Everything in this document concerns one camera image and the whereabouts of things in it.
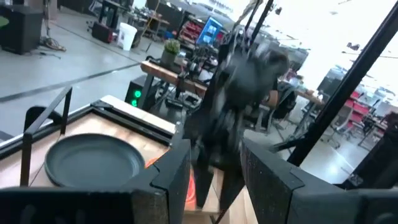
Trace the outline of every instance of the green light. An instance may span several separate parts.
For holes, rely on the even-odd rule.
[[[141,91],[139,91],[139,90],[134,91],[134,96],[136,98],[140,98],[141,97]]]
[[[131,104],[132,104],[132,106],[137,106],[137,100],[132,100]]]

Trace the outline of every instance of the monitor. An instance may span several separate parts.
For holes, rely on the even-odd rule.
[[[197,39],[197,44],[213,45],[214,41],[217,39],[218,33],[222,28],[223,25],[220,22],[212,17],[209,17]]]

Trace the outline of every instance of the orange object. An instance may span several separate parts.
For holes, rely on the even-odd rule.
[[[145,164],[145,168],[148,168],[152,165],[159,157],[149,159],[148,162]],[[195,210],[197,206],[197,197],[195,195],[195,180],[193,179],[192,170],[189,175],[189,183],[188,183],[188,192],[187,197],[185,199],[185,209],[186,210]]]

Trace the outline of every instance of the black pole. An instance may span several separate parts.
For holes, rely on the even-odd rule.
[[[258,9],[259,6],[260,6],[260,2],[261,2],[261,0],[257,0],[256,6],[254,6],[254,9],[253,9],[253,11],[252,11],[252,13],[251,13],[251,15],[250,15],[250,17],[249,17],[248,23],[247,23],[246,26],[244,27],[244,31],[245,31],[245,32],[248,31],[248,29],[249,29],[249,27],[250,27],[250,23],[251,23],[251,21],[253,20],[253,17],[254,17],[254,15],[255,15],[257,9]]]
[[[350,70],[348,70],[335,93],[328,100],[323,110],[321,110],[314,124],[308,129],[306,139],[297,145],[292,155],[287,159],[288,162],[295,166],[299,166],[303,162],[320,139],[321,135],[325,132],[328,125],[338,114],[340,108],[344,105],[350,94],[354,92],[362,78],[394,37],[397,30],[398,2],[395,3],[390,13],[359,55],[358,59],[354,62]]]
[[[274,3],[274,0],[268,0],[267,4],[266,4],[266,8],[264,9],[264,11],[262,12],[259,21],[257,22],[256,27],[253,30],[253,33],[251,35],[251,41],[254,41],[256,39],[257,33],[260,31],[260,28],[262,26],[262,23],[264,22],[264,20],[267,17],[268,11],[271,9],[272,4]]]

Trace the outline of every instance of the computer screen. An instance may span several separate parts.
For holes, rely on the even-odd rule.
[[[220,32],[223,25],[212,17],[209,17],[203,30],[201,31],[197,44],[210,44],[216,40],[218,33]]]

